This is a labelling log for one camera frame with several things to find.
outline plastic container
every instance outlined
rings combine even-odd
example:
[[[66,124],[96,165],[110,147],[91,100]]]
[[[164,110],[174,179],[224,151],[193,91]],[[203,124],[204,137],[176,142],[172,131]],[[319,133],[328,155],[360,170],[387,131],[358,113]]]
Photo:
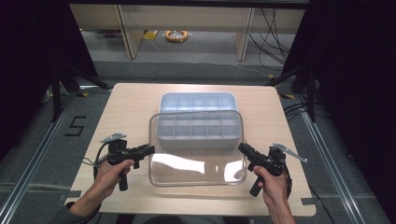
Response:
[[[168,92],[161,98],[160,113],[235,110],[235,97],[229,92]]]
[[[236,185],[246,178],[241,115],[234,110],[160,113],[150,120],[154,186]]]

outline hand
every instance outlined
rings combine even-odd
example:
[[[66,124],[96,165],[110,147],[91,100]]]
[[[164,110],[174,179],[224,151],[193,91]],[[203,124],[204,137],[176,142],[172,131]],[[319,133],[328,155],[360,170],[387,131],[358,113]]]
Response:
[[[285,173],[273,176],[261,166],[255,166],[253,170],[256,175],[264,178],[264,182],[259,182],[258,185],[262,188],[262,198],[268,207],[273,223],[295,223],[289,207]]]
[[[117,165],[110,165],[103,161],[92,186],[77,200],[69,211],[80,217],[89,216],[102,201],[110,196],[120,182],[120,173],[128,174],[134,161],[123,161]]]

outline cable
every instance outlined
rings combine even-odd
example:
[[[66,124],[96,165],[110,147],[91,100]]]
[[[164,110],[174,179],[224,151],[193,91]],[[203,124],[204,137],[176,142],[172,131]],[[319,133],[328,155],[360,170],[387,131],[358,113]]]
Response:
[[[85,163],[85,164],[90,165],[90,166],[95,166],[95,163],[93,161],[91,161],[90,159],[84,157],[83,160],[87,160],[89,162],[83,161],[82,163]]]
[[[286,118],[287,118],[287,117],[291,117],[291,118],[288,119],[288,123],[289,123],[292,119],[294,119],[294,118],[297,117],[298,115],[301,115],[301,114],[304,113],[304,112],[306,112],[306,110],[301,111],[301,112],[296,112],[296,113],[293,113],[293,114],[291,114],[291,115],[287,115]]]
[[[301,108],[303,108],[303,107],[305,107],[305,106],[306,106],[306,104],[303,104],[303,105],[299,105],[299,106],[297,106],[297,107],[295,107],[295,108],[293,108],[293,109],[290,109],[290,110],[288,110],[288,111],[285,112],[285,116],[287,116],[290,112],[292,112],[292,111],[294,111],[294,110],[297,110],[297,109],[301,109]]]
[[[262,63],[261,54],[262,54],[262,51],[260,50],[260,51],[259,51],[259,62],[260,62],[260,64],[262,65],[262,67],[264,67],[264,68],[266,68],[266,69],[278,71],[278,72],[281,72],[281,71],[282,71],[281,69],[275,69],[275,68],[270,68],[270,67],[265,66],[265,65]]]
[[[299,104],[295,104],[295,105],[289,105],[289,106],[286,106],[285,108],[283,108],[283,110],[285,111],[285,110],[287,110],[287,109],[289,109],[289,108],[292,108],[292,107],[294,107],[294,106],[297,106],[297,105],[306,105],[307,103],[299,103]]]
[[[264,10],[263,10],[263,9],[262,9],[262,15],[264,16],[265,21],[266,21],[266,23],[267,23],[267,25],[268,25],[268,29],[269,29],[269,32],[268,32],[268,34],[267,34],[267,37],[268,37],[269,34],[271,34],[271,35],[273,36],[274,40],[276,41],[276,43],[277,43],[277,45],[278,45],[278,48],[275,47],[275,46],[273,46],[273,45],[271,45],[270,43],[268,43],[268,42],[266,41],[267,37],[265,37],[265,39],[263,39],[264,42],[266,42],[269,46],[273,47],[274,49],[279,49],[280,54],[282,55],[283,59],[286,60],[287,56],[285,55],[285,50],[286,50],[287,53],[289,53],[290,50],[289,50],[288,48],[286,48],[285,46],[283,46],[283,45],[280,43],[279,37],[277,36],[277,29],[276,29],[276,9],[273,8],[273,20],[272,20],[271,24],[270,24],[270,22],[267,20],[267,17],[265,16],[265,13],[264,13]]]
[[[323,209],[324,209],[324,211],[327,213],[327,216],[329,217],[330,221],[331,221],[332,223],[335,223],[335,222],[334,222],[334,219],[332,219],[332,215],[330,214],[329,210],[327,210],[327,207],[324,205],[323,201],[322,201],[322,200],[320,199],[320,197],[317,195],[317,193],[315,192],[315,190],[311,187],[310,184],[308,184],[308,187],[309,187],[309,188],[312,190],[312,192],[315,194],[315,197],[317,197],[317,199],[321,202],[321,204],[322,204],[322,206],[323,206]]]
[[[257,70],[244,68],[244,67],[241,67],[241,66],[238,66],[238,65],[235,65],[235,64],[232,64],[232,66],[237,67],[237,68],[242,69],[242,70],[246,70],[246,71],[250,71],[250,72],[256,72],[256,73],[259,73],[259,74],[263,75],[264,77],[270,78],[268,75],[265,75],[264,73],[259,72],[259,71],[257,71]]]
[[[275,54],[271,53],[270,51],[268,51],[267,49],[265,49],[265,48],[262,47],[262,46],[264,45],[265,42],[263,42],[263,43],[260,45],[259,43],[257,43],[257,41],[253,38],[253,36],[252,36],[251,34],[249,34],[249,36],[250,36],[251,40],[253,41],[253,43],[256,45],[256,47],[257,47],[260,51],[262,51],[262,52],[268,54],[268,56],[270,56],[271,58],[275,59],[277,62],[279,62],[279,63],[281,63],[281,64],[284,64],[284,63],[285,63],[283,60],[281,60],[281,59],[279,59],[278,57],[276,57]]]
[[[102,146],[99,148],[98,153],[96,154],[95,163],[93,164],[93,179],[96,179],[96,175],[98,174],[99,165],[100,165],[99,156],[106,145],[108,145],[108,142],[103,143]]]

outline wooden table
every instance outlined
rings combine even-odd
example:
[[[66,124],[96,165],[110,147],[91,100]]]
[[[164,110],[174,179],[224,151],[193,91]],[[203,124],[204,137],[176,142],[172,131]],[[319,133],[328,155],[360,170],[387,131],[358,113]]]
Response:
[[[149,142],[149,120],[159,111],[164,93],[173,91],[227,91],[232,93],[242,115],[246,142],[268,155],[269,146],[280,143],[294,152],[295,145],[276,89],[259,86],[180,85],[180,84],[117,84],[106,104],[86,157],[94,160],[101,140],[115,132],[125,133],[128,147]],[[287,165],[293,179],[289,198],[295,216],[310,217],[316,207],[303,205],[302,198],[311,198],[303,167],[288,156]],[[149,182],[149,158],[140,168],[128,174],[129,189],[115,192],[102,205],[101,212],[118,214],[181,214],[219,216],[269,216],[260,194],[248,193],[256,177],[247,171],[245,182],[237,186],[154,187]],[[71,190],[82,194],[91,186],[92,168],[81,164]]]

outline clear plastic box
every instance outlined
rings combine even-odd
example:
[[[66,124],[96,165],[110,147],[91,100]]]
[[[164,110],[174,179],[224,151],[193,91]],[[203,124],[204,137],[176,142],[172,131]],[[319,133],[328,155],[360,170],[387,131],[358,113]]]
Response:
[[[234,110],[160,113],[150,120],[154,186],[236,185],[246,178],[241,115]]]

